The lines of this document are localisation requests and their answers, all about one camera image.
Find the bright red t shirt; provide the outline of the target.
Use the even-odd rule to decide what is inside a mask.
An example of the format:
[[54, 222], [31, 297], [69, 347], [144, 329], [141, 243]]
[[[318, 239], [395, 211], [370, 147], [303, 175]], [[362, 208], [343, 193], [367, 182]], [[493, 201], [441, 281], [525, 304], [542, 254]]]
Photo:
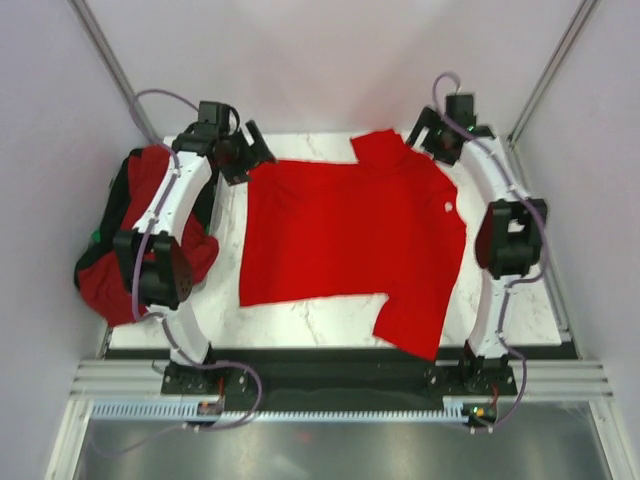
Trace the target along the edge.
[[466, 244], [456, 185], [392, 130], [352, 164], [286, 159], [248, 185], [242, 306], [384, 293], [374, 335], [433, 360]]

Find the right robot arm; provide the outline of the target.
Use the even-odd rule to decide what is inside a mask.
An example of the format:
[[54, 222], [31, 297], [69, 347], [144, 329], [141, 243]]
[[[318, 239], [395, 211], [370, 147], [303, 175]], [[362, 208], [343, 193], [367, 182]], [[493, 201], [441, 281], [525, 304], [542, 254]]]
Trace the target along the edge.
[[462, 162], [486, 204], [474, 243], [482, 274], [476, 320], [458, 364], [437, 368], [428, 380], [444, 393], [513, 394], [506, 327], [518, 287], [537, 279], [531, 270], [545, 245], [547, 204], [516, 182], [491, 128], [478, 124], [471, 93], [449, 94], [442, 107], [424, 108], [406, 143], [441, 163]]

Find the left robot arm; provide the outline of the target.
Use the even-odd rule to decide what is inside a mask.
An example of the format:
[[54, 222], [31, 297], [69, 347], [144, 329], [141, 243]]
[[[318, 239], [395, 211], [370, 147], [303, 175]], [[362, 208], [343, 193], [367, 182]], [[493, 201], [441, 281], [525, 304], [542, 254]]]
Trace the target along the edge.
[[116, 232], [113, 246], [136, 322], [154, 322], [170, 346], [164, 395], [217, 393], [231, 370], [213, 358], [189, 300], [195, 275], [183, 245], [189, 216], [208, 186], [249, 182], [249, 173], [274, 155], [256, 123], [217, 101], [195, 107], [196, 119], [171, 142], [153, 138], [169, 156], [158, 186], [132, 226]]

